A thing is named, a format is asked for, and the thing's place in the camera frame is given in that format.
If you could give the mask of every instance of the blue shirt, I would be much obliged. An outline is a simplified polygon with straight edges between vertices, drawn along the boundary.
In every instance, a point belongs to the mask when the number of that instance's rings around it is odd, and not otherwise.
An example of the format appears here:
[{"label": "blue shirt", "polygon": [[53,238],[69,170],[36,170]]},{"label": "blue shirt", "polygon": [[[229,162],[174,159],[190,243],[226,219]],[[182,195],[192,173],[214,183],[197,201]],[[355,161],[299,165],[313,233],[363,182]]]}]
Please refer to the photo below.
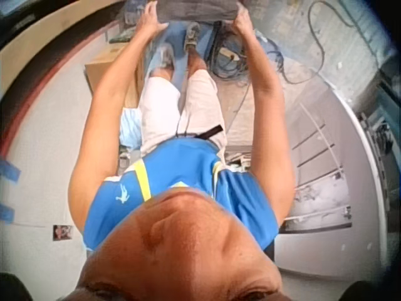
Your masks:
[{"label": "blue shirt", "polygon": [[[83,233],[86,246],[91,250],[97,248],[147,198],[174,186],[189,186],[207,193],[236,216],[265,249],[278,234],[269,201],[250,173],[230,171],[221,164],[217,151],[205,140],[172,139],[160,144],[122,176],[107,178],[97,191],[86,219]],[[141,190],[143,171],[147,175],[148,193]]]}]

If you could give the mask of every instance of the man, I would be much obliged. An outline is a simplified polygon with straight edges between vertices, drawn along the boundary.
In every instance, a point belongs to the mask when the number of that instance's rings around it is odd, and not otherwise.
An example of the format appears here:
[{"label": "man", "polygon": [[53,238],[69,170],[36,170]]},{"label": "man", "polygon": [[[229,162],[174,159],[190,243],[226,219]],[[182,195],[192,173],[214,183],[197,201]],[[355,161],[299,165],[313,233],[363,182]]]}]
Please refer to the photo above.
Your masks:
[{"label": "man", "polygon": [[232,27],[246,47],[254,91],[251,172],[232,172],[220,161],[224,131],[195,137],[224,122],[216,84],[195,50],[199,26],[192,23],[182,116],[167,46],[140,101],[144,156],[114,176],[129,81],[146,44],[167,27],[157,21],[156,5],[146,6],[92,100],[69,204],[95,252],[68,300],[272,300],[280,296],[281,279],[263,249],[289,212],[294,174],[283,91],[242,5]]}]

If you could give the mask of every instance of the foot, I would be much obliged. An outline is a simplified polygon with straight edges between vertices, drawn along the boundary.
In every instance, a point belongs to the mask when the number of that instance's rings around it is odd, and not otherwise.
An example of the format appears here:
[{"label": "foot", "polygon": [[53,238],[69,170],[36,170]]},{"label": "foot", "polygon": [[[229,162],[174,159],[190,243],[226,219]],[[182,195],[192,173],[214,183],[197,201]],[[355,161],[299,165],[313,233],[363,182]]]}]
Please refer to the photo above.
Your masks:
[{"label": "foot", "polygon": [[162,46],[160,46],[160,55],[162,57],[160,67],[174,70],[175,60],[173,46],[168,43],[162,44]]},{"label": "foot", "polygon": [[187,35],[185,36],[184,51],[188,51],[189,47],[196,48],[200,32],[201,26],[199,23],[191,22],[187,28]]}]

